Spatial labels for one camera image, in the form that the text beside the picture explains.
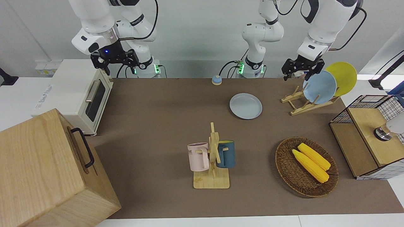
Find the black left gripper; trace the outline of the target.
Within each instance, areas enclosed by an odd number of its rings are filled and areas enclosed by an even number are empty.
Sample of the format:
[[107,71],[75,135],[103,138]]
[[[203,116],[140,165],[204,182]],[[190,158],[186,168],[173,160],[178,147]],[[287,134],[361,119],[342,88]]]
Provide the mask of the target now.
[[304,71],[304,80],[308,81],[311,76],[319,73],[323,69],[325,62],[321,57],[322,56],[317,57],[314,61],[301,55],[298,55],[295,60],[288,58],[282,66],[284,81],[287,81],[289,78],[289,73],[295,73],[297,71]]

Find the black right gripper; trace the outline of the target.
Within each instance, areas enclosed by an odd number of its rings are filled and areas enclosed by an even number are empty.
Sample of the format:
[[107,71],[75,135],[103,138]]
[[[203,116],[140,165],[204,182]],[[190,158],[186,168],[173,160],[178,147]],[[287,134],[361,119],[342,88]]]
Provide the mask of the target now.
[[95,69],[104,71],[108,76],[110,75],[109,64],[123,64],[134,70],[140,63],[134,49],[125,51],[120,41],[91,53],[91,60]]

